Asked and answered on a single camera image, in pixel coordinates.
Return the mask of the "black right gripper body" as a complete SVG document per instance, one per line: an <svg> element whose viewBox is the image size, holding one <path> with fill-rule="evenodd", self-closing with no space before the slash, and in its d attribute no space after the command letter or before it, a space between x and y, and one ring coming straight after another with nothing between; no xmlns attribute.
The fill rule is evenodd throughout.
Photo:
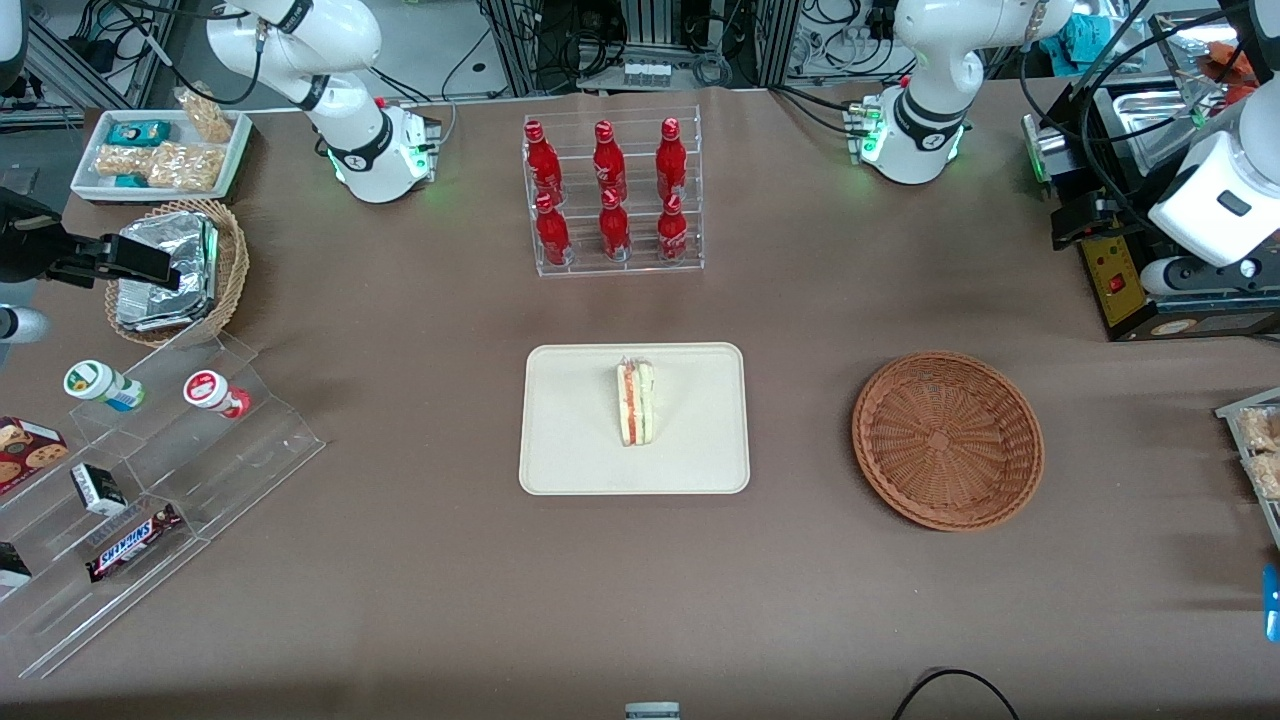
<svg viewBox="0 0 1280 720"><path fill-rule="evenodd" d="M10 190L1 191L1 282L17 284L44 275L61 256L61 217Z"/></svg>

